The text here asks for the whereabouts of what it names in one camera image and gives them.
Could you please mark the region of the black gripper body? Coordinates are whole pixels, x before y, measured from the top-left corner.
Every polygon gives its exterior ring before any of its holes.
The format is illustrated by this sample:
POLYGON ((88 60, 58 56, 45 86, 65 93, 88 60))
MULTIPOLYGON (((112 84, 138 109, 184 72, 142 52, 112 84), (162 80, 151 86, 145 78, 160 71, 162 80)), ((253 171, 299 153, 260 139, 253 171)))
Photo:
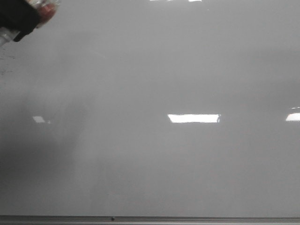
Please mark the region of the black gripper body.
POLYGON ((39 24, 40 15, 25 0, 2 0, 0 2, 0 31, 19 42, 39 24))

